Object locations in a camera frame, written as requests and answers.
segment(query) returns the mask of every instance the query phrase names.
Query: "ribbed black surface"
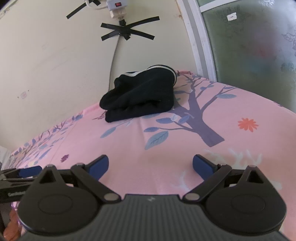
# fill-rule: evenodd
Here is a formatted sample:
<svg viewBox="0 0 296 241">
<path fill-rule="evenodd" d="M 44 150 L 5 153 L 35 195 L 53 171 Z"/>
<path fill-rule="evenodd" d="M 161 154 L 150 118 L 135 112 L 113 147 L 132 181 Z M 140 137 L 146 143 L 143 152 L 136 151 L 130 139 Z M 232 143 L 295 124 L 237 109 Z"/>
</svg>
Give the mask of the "ribbed black surface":
<svg viewBox="0 0 296 241">
<path fill-rule="evenodd" d="M 197 205 L 178 196 L 127 195 L 121 203 L 105 205 L 88 226 L 60 237 L 26 233 L 19 241 L 280 241 L 278 232 L 260 237 L 228 233 L 204 215 Z"/>
</svg>

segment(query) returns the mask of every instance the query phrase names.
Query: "screw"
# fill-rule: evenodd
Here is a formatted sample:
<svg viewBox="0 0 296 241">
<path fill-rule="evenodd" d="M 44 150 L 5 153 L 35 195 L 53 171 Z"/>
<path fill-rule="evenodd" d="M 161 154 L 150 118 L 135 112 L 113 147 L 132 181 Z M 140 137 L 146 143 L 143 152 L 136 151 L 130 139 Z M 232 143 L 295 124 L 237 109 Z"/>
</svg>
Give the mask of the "screw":
<svg viewBox="0 0 296 241">
<path fill-rule="evenodd" d="M 104 196 L 104 199 L 106 201 L 116 201 L 119 199 L 119 195 L 116 194 L 116 193 L 107 193 L 105 196 Z"/>
<path fill-rule="evenodd" d="M 197 201 L 200 198 L 200 196 L 197 193 L 188 193 L 185 195 L 185 198 L 188 201 Z"/>
</svg>

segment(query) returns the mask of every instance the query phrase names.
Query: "sticker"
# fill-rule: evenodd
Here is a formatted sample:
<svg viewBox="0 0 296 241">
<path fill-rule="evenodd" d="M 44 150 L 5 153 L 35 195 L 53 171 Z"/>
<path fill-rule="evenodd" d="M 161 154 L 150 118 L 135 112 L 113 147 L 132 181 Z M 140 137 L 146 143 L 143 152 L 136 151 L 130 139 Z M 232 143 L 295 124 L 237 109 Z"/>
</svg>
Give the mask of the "sticker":
<svg viewBox="0 0 296 241">
<path fill-rule="evenodd" d="M 227 15 L 227 19 L 228 19 L 228 21 L 236 20 L 236 19 L 237 19 L 237 14 L 236 14 L 236 12 Z"/>
<path fill-rule="evenodd" d="M 20 97 L 21 97 L 22 99 L 26 98 L 26 97 L 27 97 L 27 93 L 26 93 L 26 92 L 21 93 L 21 94 L 20 94 Z"/>
</svg>

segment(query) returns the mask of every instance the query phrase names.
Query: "red flower print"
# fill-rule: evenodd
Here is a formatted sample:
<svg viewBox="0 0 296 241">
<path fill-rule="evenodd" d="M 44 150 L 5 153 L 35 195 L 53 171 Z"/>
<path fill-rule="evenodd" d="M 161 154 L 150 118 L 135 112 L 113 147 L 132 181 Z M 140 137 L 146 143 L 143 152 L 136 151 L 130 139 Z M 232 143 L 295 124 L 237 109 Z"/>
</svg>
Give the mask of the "red flower print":
<svg viewBox="0 0 296 241">
<path fill-rule="evenodd" d="M 238 121 L 238 123 L 240 129 L 244 129 L 245 131 L 249 129 L 251 132 L 253 132 L 254 129 L 257 130 L 257 127 L 259 126 L 256 124 L 256 121 L 253 119 L 249 120 L 249 118 L 242 118 L 242 120 Z"/>
<path fill-rule="evenodd" d="M 69 154 L 67 154 L 67 155 L 64 155 L 63 157 L 62 157 L 62 159 L 61 159 L 61 162 L 64 162 L 64 161 L 66 161 L 68 158 L 69 158 Z"/>
</svg>

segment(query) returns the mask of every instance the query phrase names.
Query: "electrical cord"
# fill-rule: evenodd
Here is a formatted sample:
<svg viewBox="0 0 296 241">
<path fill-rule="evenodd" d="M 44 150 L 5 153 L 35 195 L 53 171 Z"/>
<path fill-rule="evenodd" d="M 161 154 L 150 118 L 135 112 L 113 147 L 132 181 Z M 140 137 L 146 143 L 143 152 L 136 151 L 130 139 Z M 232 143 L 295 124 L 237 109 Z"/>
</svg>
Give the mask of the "electrical cord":
<svg viewBox="0 0 296 241">
<path fill-rule="evenodd" d="M 104 9 L 104 8 L 107 8 L 108 5 L 106 4 L 106 6 L 103 6 L 103 7 L 92 7 L 89 3 L 89 0 L 85 0 L 85 4 L 87 5 L 87 7 L 93 9 L 93 10 L 101 10 L 101 9 Z"/>
<path fill-rule="evenodd" d="M 109 90 L 111 90 L 111 85 L 112 85 L 112 82 L 111 82 L 111 72 L 112 72 L 112 69 L 113 69 L 113 63 L 114 63 L 114 59 L 115 59 L 115 55 L 116 55 L 116 51 L 117 51 L 117 48 L 118 48 L 119 39 L 120 39 L 120 35 L 119 35 L 118 38 L 117 38 L 117 42 L 116 42 L 116 46 L 115 46 L 115 50 L 114 50 L 113 57 L 112 57 L 112 62 L 111 62 L 111 67 L 110 67 L 110 73 L 109 73 Z"/>
</svg>

